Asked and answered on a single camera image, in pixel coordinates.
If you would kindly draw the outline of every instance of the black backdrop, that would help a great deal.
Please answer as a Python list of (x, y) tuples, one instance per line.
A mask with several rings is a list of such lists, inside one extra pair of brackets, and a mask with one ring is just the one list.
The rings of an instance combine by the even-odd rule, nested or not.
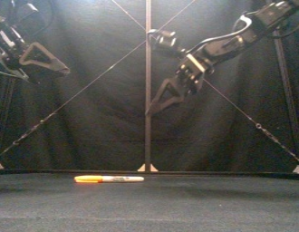
[[(264, 3), (152, 1), (152, 28), (176, 31), (182, 46), (190, 48), (201, 40), (228, 34), (241, 13)], [(34, 1), (34, 5), (47, 20), (47, 2)], [(0, 152), (81, 93), (1, 162), (18, 169), (137, 170), (145, 162), (146, 145), (146, 2), (55, 0), (53, 5), (51, 25), (25, 39), (38, 41), (71, 74), (43, 79), (38, 86), (15, 82), (5, 127), (0, 111)], [(284, 43), (299, 120), (299, 32)], [(173, 76), (177, 63), (176, 58), (152, 53), (152, 96), (162, 79)], [(296, 151), (272, 39), (262, 39), (246, 53), (218, 64), (206, 80)], [(0, 109), (9, 82), (0, 75)], [(157, 170), (292, 171), (296, 166), (293, 158), (206, 83), (184, 104), (152, 117), (150, 129), (149, 157)]]

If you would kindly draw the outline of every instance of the table surface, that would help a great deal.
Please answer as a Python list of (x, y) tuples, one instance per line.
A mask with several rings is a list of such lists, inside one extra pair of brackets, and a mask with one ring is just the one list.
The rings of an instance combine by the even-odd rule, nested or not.
[(299, 180), (148, 175), (0, 175), (0, 231), (299, 231)]

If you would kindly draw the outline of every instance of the orange marker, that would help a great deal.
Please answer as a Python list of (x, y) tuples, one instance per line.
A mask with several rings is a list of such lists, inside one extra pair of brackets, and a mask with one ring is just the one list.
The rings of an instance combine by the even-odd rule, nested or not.
[(142, 177), (120, 177), (120, 176), (78, 176), (74, 177), (74, 181), (77, 183), (103, 183), (103, 182), (140, 182), (144, 181)]

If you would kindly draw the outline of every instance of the cable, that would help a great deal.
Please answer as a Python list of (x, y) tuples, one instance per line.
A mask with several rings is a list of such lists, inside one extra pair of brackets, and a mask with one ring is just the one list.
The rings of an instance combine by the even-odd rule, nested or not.
[(5, 75), (5, 76), (11, 76), (11, 77), (17, 77), (17, 78), (18, 78), (18, 76), (15, 76), (15, 75), (13, 75), (13, 74), (10, 74), (10, 73), (2, 72), (2, 71), (0, 71), (0, 74), (2, 74), (2, 75)]

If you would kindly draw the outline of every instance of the vertical metal pole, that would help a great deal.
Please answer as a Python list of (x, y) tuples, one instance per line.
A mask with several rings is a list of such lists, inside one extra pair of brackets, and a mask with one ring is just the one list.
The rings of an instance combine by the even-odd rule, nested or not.
[(293, 146), (296, 149), (296, 153), (299, 154), (299, 120), (296, 115), (296, 107), (292, 97), (292, 86), (289, 81), (289, 72), (288, 72), (288, 65), (285, 60), (285, 54), (282, 49), (282, 43), (280, 39), (274, 40), (276, 45), (276, 52), (278, 57), (278, 70), (281, 75), (281, 81), (282, 81), (282, 87), (284, 87), (284, 93), (285, 93), (285, 101), (288, 105), (288, 113), (290, 118), (290, 127), (292, 127), (292, 140), (293, 140)]
[[(146, 32), (150, 30), (150, 0), (146, 0)], [(150, 105), (150, 45), (146, 36), (146, 99), (145, 111)], [(145, 171), (150, 172), (150, 116), (145, 116)]]

